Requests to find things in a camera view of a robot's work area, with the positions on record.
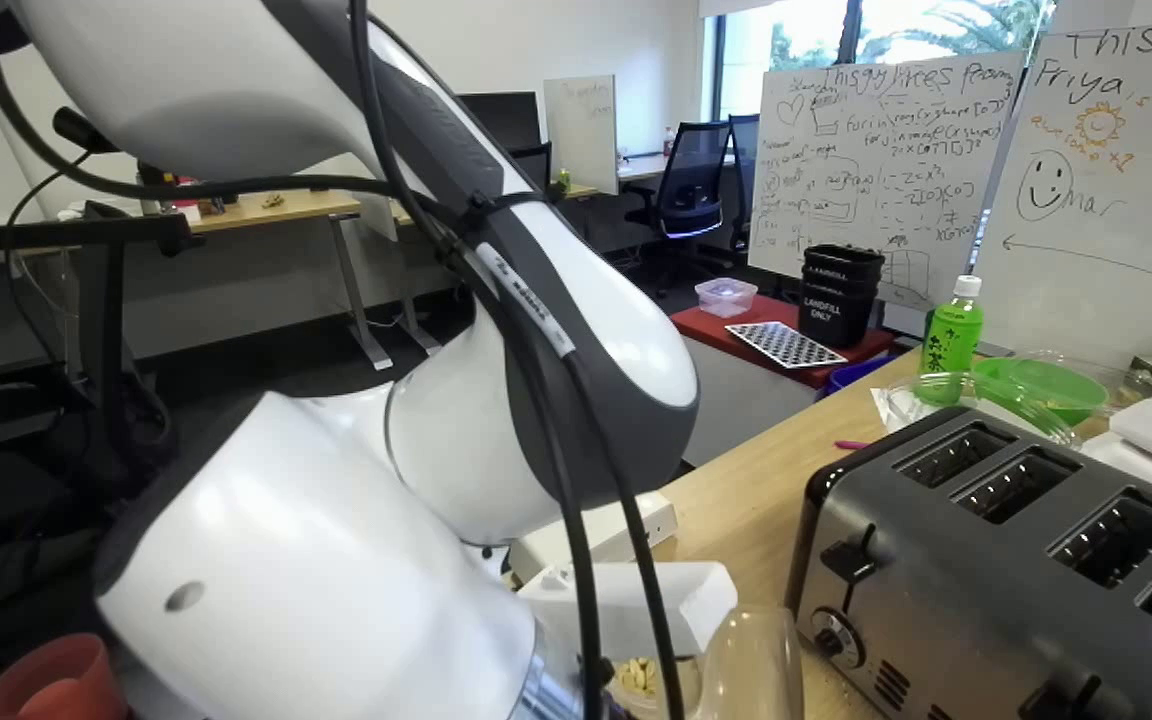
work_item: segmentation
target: office chair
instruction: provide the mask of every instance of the office chair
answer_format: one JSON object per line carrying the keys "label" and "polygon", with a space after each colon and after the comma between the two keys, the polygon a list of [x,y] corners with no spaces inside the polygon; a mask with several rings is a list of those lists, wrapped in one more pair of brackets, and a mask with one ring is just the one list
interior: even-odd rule
{"label": "office chair", "polygon": [[554,144],[511,149],[507,156],[537,197],[554,197]]}
{"label": "office chair", "polygon": [[750,261],[750,222],[752,222],[752,183],[757,183],[757,158],[761,158],[761,116],[728,116],[734,127],[734,153],[738,153],[738,227],[734,227],[734,250]]}
{"label": "office chair", "polygon": [[723,227],[723,156],[728,124],[681,124],[651,205],[627,216],[663,240],[651,294],[668,294],[696,261],[693,242]]}

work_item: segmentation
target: black chair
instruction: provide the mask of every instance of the black chair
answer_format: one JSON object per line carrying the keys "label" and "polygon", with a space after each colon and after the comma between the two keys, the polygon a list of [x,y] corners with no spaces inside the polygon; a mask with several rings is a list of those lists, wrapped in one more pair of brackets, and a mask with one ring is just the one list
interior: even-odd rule
{"label": "black chair", "polygon": [[723,227],[723,156],[728,124],[681,124],[651,200],[651,218],[668,242]]}
{"label": "black chair", "polygon": [[750,256],[752,183],[757,183],[757,158],[761,158],[761,116],[728,116],[728,127],[734,127],[734,153],[738,153],[734,250]]}
{"label": "black chair", "polygon": [[651,222],[626,218],[635,206],[646,206],[646,200],[631,192],[557,200],[557,212],[571,222],[571,231],[626,277],[641,271],[646,248],[661,242],[661,231]]}
{"label": "black chair", "polygon": [[728,124],[681,124],[651,205],[627,216],[651,222],[663,240],[651,294],[668,294],[702,261],[696,242],[723,227],[723,156]]}
{"label": "black chair", "polygon": [[511,149],[507,156],[537,197],[554,197],[554,144]]}

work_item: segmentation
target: window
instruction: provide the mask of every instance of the window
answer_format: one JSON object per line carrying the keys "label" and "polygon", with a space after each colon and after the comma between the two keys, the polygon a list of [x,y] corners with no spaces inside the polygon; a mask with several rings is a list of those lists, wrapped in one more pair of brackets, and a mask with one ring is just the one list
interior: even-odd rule
{"label": "window", "polygon": [[[1054,0],[862,0],[862,63],[1018,53],[1038,39]],[[716,109],[761,113],[768,66],[827,66],[849,0],[781,0],[723,16],[716,44]]]}

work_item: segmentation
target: computer monitor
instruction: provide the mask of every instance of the computer monitor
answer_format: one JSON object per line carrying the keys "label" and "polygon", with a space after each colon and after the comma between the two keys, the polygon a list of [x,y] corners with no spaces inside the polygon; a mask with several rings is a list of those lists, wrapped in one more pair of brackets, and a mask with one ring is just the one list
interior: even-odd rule
{"label": "computer monitor", "polygon": [[472,92],[462,101],[503,153],[542,144],[537,92]]}

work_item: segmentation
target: green object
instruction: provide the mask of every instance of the green object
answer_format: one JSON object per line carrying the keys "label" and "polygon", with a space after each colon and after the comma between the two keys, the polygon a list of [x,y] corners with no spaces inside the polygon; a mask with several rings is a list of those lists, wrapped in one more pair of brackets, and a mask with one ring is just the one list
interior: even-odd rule
{"label": "green object", "polygon": [[571,192],[571,173],[559,167],[557,180],[554,180],[554,197],[557,197],[557,200],[567,200],[567,192]]}
{"label": "green object", "polygon": [[976,397],[1004,403],[1042,426],[1054,419],[1078,426],[1109,403],[1109,392],[1093,374],[1023,357],[980,361]]}
{"label": "green object", "polygon": [[926,351],[919,351],[919,401],[958,403],[959,379],[976,365],[986,313],[980,277],[959,277],[950,305],[932,307]]}

